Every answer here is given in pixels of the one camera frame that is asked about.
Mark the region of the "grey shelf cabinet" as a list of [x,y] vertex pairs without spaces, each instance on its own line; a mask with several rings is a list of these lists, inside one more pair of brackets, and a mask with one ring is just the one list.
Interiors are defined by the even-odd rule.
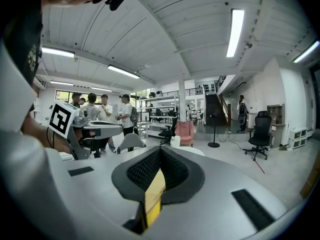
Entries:
[[268,115],[271,117],[271,147],[279,148],[285,129],[285,104],[267,106]]

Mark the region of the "black staircase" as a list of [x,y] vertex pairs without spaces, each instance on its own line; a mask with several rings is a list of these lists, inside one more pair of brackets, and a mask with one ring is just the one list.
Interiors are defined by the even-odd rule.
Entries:
[[221,94],[217,95],[226,77],[226,75],[222,75],[218,80],[213,80],[203,85],[205,93],[205,121],[207,126],[222,127],[230,125],[228,105]]

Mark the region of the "person's left forearm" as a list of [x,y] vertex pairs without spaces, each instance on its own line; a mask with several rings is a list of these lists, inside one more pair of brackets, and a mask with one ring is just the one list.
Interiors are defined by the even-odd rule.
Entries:
[[25,117],[20,130],[23,134],[36,138],[44,148],[52,148],[67,154],[72,153],[64,138],[50,128],[40,125],[30,114]]

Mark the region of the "round white table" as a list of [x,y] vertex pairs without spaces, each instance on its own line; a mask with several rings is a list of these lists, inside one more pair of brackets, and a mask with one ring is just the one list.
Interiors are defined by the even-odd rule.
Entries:
[[197,148],[194,148],[194,147],[179,146],[179,147],[176,147],[176,148],[179,149],[179,150],[187,151],[187,152],[190,152],[190,153],[197,154],[197,155],[205,157],[205,154],[201,150],[199,150]]

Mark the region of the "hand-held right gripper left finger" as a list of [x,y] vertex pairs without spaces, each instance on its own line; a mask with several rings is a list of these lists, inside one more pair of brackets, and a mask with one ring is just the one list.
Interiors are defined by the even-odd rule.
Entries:
[[125,162],[141,159],[151,147],[115,156],[63,161],[53,149],[46,149],[53,188],[46,200],[46,233],[54,240],[160,240],[151,226],[142,234],[125,224],[138,217],[140,204],[123,198],[112,182],[112,172]]

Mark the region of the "black office chair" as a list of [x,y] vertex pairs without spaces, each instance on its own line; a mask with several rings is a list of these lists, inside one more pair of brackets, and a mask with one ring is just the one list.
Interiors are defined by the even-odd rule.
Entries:
[[175,137],[175,130],[176,130],[176,124],[177,124],[178,118],[174,118],[172,120],[172,125],[167,126],[166,128],[162,129],[162,132],[158,134],[159,137],[163,137],[164,140],[160,141],[160,146],[164,144],[170,144],[172,137]]
[[249,131],[248,142],[253,145],[251,149],[244,149],[245,154],[248,152],[254,152],[252,160],[256,161],[257,154],[264,156],[264,159],[268,159],[266,151],[271,142],[270,127],[272,118],[267,111],[259,111],[254,119],[255,128]]

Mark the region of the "brown cardboard box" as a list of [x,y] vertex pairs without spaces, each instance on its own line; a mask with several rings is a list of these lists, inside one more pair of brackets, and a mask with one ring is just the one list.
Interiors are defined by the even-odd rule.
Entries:
[[302,189],[300,190],[300,195],[303,199],[306,199],[309,196],[319,176],[320,176],[320,151],[317,153],[315,162],[312,166],[309,176],[306,182],[304,183]]

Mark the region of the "black floor stand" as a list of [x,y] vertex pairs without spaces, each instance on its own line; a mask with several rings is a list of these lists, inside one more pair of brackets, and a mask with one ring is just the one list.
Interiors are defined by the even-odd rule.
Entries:
[[220,144],[216,142],[216,114],[214,112],[212,112],[209,117],[211,118],[212,120],[212,123],[213,123],[213,128],[214,128],[214,132],[213,132],[213,142],[209,142],[208,143],[208,146],[210,148],[219,148],[220,147]]

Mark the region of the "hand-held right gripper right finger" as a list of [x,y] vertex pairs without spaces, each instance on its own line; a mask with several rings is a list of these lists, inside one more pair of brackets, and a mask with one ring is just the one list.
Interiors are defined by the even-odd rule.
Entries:
[[257,229],[232,193],[247,190],[275,219],[286,206],[268,189],[237,167],[182,149],[179,155],[197,163],[204,172],[204,184],[187,202],[164,205],[147,229],[148,240],[240,240]]

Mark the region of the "person's black t-shirt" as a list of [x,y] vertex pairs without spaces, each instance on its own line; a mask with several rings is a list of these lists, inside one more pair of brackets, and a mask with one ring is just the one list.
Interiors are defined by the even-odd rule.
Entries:
[[3,0],[2,38],[13,63],[30,84],[41,54],[42,0]]

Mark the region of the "window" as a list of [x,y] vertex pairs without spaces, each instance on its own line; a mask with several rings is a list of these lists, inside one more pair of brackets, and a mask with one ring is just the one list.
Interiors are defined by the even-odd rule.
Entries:
[[72,92],[57,90],[55,92],[55,99],[60,101],[65,101],[67,103],[72,102]]

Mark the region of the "white shelf rack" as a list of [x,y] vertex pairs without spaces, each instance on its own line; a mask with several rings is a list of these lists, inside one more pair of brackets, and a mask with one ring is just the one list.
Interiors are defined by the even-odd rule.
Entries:
[[[158,137],[163,128],[171,126],[174,118],[179,117],[180,100],[177,94],[139,99],[138,133],[143,138]],[[149,121],[140,121],[140,112],[149,112]]]

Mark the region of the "person's left hand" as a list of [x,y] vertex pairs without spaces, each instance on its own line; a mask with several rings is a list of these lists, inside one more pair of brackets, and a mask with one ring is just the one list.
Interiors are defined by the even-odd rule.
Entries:
[[109,137],[103,139],[96,139],[96,131],[95,130],[88,130],[82,129],[80,131],[78,142],[80,145],[83,145],[88,148],[105,148],[109,141]]

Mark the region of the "yellow box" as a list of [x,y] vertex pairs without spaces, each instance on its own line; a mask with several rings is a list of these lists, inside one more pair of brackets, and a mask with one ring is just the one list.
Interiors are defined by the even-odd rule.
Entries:
[[161,198],[166,188],[165,178],[162,171],[159,169],[150,186],[145,192],[145,216],[146,225],[150,227],[159,216],[162,204]]

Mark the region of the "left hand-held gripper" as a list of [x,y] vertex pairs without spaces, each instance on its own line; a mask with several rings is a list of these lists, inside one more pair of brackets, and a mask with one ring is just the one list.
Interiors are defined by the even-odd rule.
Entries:
[[55,100],[48,127],[68,144],[74,159],[88,159],[91,150],[79,143],[75,129],[93,130],[95,138],[110,138],[123,132],[122,125],[102,120],[90,120],[83,110],[63,101]]

